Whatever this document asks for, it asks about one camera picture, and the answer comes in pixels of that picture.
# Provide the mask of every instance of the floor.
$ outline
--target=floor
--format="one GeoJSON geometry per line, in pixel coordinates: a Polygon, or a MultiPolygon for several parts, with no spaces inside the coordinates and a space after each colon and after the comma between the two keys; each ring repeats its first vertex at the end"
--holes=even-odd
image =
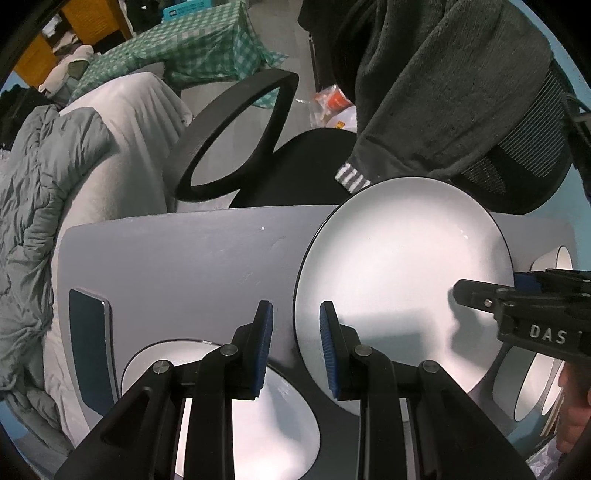
{"type": "MultiPolygon", "coordinates": [[[[289,55],[281,66],[300,76],[300,83],[278,146],[311,128],[309,101],[314,76],[308,33],[297,23],[302,0],[251,0],[248,13],[255,31],[269,50],[289,55]]],[[[211,83],[184,90],[181,98],[194,115],[233,82],[211,83]]],[[[271,116],[271,110],[249,107],[215,141],[193,175],[193,184],[217,180],[238,168],[255,149],[271,116]]],[[[201,203],[182,203],[179,212],[227,208],[236,192],[201,203]]]]}

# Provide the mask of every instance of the white plate with black rim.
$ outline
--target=white plate with black rim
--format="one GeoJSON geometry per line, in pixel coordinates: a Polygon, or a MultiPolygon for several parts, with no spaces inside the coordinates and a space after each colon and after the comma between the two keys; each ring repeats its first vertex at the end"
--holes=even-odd
{"type": "MultiPolygon", "coordinates": [[[[493,315],[458,305],[457,280],[514,285],[505,239],[473,198],[442,181],[404,177],[361,190],[325,221],[294,294],[301,356],[330,397],[319,329],[323,301],[391,360],[439,362],[469,392],[501,348],[493,315]]],[[[359,413],[359,402],[338,404],[359,413]]]]}

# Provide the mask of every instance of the blue wall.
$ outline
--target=blue wall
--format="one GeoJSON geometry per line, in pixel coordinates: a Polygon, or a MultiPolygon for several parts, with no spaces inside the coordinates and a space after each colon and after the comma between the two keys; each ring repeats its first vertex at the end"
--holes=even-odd
{"type": "Polygon", "coordinates": [[[16,74],[16,72],[11,72],[6,80],[6,83],[2,86],[2,89],[0,89],[0,92],[3,92],[4,90],[10,90],[15,85],[20,85],[21,87],[25,88],[29,87],[25,81],[16,74]]]}
{"type": "Polygon", "coordinates": [[[0,402],[0,422],[12,440],[18,440],[28,433],[28,430],[15,418],[5,402],[0,402]]]}

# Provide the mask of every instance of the metal screw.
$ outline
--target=metal screw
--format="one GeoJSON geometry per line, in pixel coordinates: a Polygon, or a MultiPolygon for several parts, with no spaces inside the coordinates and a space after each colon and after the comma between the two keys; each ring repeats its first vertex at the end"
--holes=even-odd
{"type": "Polygon", "coordinates": [[[220,348],[220,353],[223,356],[236,355],[237,352],[238,352],[238,347],[232,343],[227,343],[226,345],[222,345],[222,347],[220,348]]]}
{"type": "Polygon", "coordinates": [[[168,371],[170,368],[170,362],[166,360],[158,360],[154,365],[152,365],[152,371],[155,374],[163,374],[168,371]]]}
{"type": "Polygon", "coordinates": [[[439,364],[437,362],[434,362],[433,360],[425,360],[423,362],[423,370],[430,374],[435,374],[439,372],[439,364]]]}
{"type": "Polygon", "coordinates": [[[374,352],[374,349],[369,345],[357,345],[355,347],[355,353],[359,356],[369,356],[374,352]]]}

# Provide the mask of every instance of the white plate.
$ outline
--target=white plate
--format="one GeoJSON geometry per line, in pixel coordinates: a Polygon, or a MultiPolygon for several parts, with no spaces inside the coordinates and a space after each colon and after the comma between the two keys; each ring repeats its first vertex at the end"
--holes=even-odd
{"type": "MultiPolygon", "coordinates": [[[[173,340],[152,345],[125,368],[125,393],[157,360],[184,365],[201,360],[218,346],[196,340],[173,340]]],[[[175,472],[183,476],[191,399],[185,402],[175,472]]],[[[320,448],[316,418],[298,391],[267,368],[261,396],[233,400],[232,427],[236,480],[298,480],[312,466],[320,448]]]]}
{"type": "Polygon", "coordinates": [[[550,390],[548,391],[548,396],[546,397],[546,400],[544,400],[544,406],[542,407],[542,415],[546,415],[550,411],[550,409],[554,406],[554,403],[556,403],[556,400],[558,399],[560,392],[562,392],[562,388],[560,388],[560,386],[558,385],[558,379],[560,378],[560,373],[562,372],[563,368],[564,362],[560,364],[558,371],[556,372],[556,376],[552,380],[550,390]]]}
{"type": "Polygon", "coordinates": [[[569,249],[564,245],[554,248],[548,253],[539,257],[532,266],[531,271],[544,271],[547,268],[559,268],[561,270],[572,270],[573,260],[570,258],[569,249]]]}
{"type": "MultiPolygon", "coordinates": [[[[492,314],[458,305],[457,280],[513,286],[511,257],[490,214],[441,181],[405,177],[360,191],[310,245],[295,289],[294,322],[310,375],[330,397],[319,307],[393,361],[432,359],[465,390],[484,376],[501,343],[492,314]]],[[[339,402],[358,413],[358,401],[339,402]]]]}
{"type": "MultiPolygon", "coordinates": [[[[523,420],[546,391],[555,362],[554,358],[541,353],[519,347],[511,348],[496,375],[492,389],[493,400],[507,416],[515,421],[523,420]]],[[[548,393],[547,399],[556,393],[554,390],[548,393]]],[[[553,399],[549,399],[550,407],[559,393],[560,390],[553,399]]]]}

